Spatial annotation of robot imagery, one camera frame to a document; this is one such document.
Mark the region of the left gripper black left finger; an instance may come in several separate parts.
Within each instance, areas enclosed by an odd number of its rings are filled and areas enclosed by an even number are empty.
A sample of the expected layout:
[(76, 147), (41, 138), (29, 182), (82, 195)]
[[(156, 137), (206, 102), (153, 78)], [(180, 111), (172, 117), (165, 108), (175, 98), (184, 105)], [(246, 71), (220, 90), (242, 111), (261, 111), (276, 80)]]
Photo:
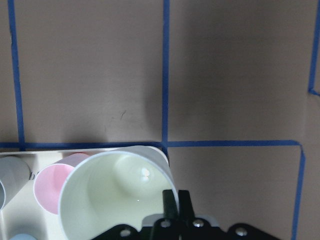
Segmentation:
[(178, 218), (178, 207), (171, 189), (162, 191), (163, 216), (165, 219), (175, 220)]

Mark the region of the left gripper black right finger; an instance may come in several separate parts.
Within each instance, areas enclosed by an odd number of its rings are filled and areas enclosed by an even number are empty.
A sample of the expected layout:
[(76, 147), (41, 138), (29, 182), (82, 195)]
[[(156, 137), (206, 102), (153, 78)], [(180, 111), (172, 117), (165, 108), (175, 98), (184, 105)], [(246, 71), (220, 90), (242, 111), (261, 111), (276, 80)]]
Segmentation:
[(192, 205), (190, 192), (188, 190), (179, 190), (178, 200), (179, 200), (179, 219), (193, 220), (195, 218), (195, 213)]

